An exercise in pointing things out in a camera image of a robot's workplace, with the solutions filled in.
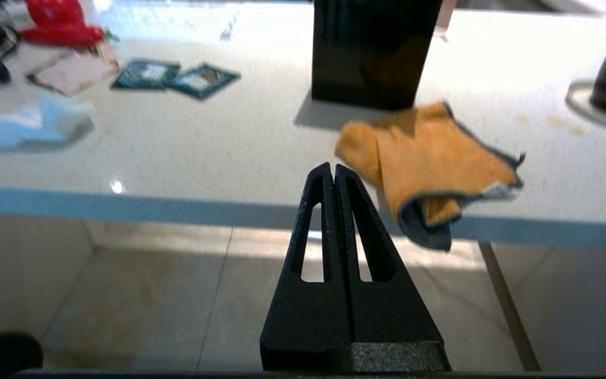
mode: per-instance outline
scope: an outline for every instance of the card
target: card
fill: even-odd
[[[27,74],[27,80],[65,95],[74,95],[118,72],[118,61],[106,43],[64,53]]]
[[[134,59],[128,62],[111,88],[165,89],[180,67],[179,63]]]
[[[169,86],[199,100],[204,100],[239,78],[240,74],[204,63],[178,75]]]

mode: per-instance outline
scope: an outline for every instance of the black box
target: black box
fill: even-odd
[[[441,0],[315,0],[312,98],[411,108]]]

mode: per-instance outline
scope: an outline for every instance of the tissue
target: tissue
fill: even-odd
[[[0,115],[0,149],[33,142],[69,144],[79,132],[92,126],[93,112],[89,101],[40,93],[39,106],[23,106],[19,114]]]

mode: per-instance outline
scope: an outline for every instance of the microfiber cloth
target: microfiber cloth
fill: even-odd
[[[377,123],[349,122],[335,154],[382,189],[404,234],[423,247],[450,250],[450,222],[461,202],[512,197],[522,187],[522,163],[481,143],[439,102],[389,115]]]

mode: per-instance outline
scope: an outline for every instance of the red object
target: red object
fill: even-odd
[[[78,0],[27,0],[27,9],[37,26],[84,23]]]
[[[27,29],[20,35],[31,43],[67,47],[90,47],[104,39],[101,28],[85,24],[43,26]]]

